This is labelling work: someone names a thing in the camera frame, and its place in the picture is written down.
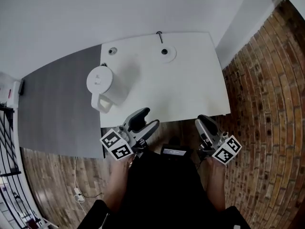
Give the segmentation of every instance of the black sleeve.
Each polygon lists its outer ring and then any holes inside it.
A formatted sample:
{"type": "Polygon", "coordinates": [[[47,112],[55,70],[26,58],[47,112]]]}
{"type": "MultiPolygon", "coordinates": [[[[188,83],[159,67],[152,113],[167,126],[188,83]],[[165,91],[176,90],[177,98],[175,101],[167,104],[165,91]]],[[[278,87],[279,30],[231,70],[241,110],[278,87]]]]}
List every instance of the black sleeve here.
{"type": "Polygon", "coordinates": [[[104,201],[95,201],[88,214],[78,226],[78,229],[99,229],[102,226],[107,214],[110,214],[110,210],[104,201]]]}
{"type": "Polygon", "coordinates": [[[231,206],[226,210],[219,212],[216,216],[219,228],[234,228],[235,225],[241,229],[250,229],[249,225],[235,206],[231,206]]]}

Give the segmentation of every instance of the brick wall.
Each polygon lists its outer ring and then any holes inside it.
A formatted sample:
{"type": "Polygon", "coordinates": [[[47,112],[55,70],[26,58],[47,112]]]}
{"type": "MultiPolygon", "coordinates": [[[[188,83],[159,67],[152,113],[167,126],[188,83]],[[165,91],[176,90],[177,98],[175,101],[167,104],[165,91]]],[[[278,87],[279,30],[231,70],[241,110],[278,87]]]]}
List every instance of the brick wall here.
{"type": "Polygon", "coordinates": [[[223,71],[243,145],[226,172],[226,203],[251,228],[288,228],[305,197],[305,21],[281,3],[223,71]]]}

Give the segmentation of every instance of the black shirt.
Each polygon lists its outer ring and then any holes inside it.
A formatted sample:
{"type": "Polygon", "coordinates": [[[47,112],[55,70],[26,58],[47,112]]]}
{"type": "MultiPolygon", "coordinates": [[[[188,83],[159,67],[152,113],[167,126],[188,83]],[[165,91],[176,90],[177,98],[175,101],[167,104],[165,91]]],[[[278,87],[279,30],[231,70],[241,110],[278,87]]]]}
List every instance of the black shirt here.
{"type": "Polygon", "coordinates": [[[97,200],[79,229],[90,228],[249,228],[235,207],[217,212],[193,162],[169,160],[153,152],[135,159],[118,213],[97,200]]]}

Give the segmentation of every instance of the power strip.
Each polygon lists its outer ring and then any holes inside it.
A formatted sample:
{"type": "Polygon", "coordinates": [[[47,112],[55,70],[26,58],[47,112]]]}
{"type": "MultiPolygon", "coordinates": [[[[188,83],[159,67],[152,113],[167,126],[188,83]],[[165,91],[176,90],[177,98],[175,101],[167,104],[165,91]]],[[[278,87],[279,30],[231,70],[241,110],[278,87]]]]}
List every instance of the power strip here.
{"type": "Polygon", "coordinates": [[[75,188],[74,192],[75,192],[75,197],[77,198],[77,201],[79,201],[80,203],[85,201],[85,198],[83,197],[83,195],[81,194],[81,191],[78,188],[75,188]]]}

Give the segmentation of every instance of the white table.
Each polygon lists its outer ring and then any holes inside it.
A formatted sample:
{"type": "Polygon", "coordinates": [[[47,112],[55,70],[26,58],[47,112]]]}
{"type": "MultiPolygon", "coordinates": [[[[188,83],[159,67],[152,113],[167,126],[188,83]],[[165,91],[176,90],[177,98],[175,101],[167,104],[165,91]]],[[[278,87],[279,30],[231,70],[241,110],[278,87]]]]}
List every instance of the white table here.
{"type": "Polygon", "coordinates": [[[100,113],[101,127],[121,125],[134,111],[149,107],[146,120],[186,120],[230,113],[222,70],[208,33],[187,32],[133,37],[104,43],[101,63],[129,90],[121,106],[100,113]],[[117,53],[109,55],[109,49],[117,53]]]}

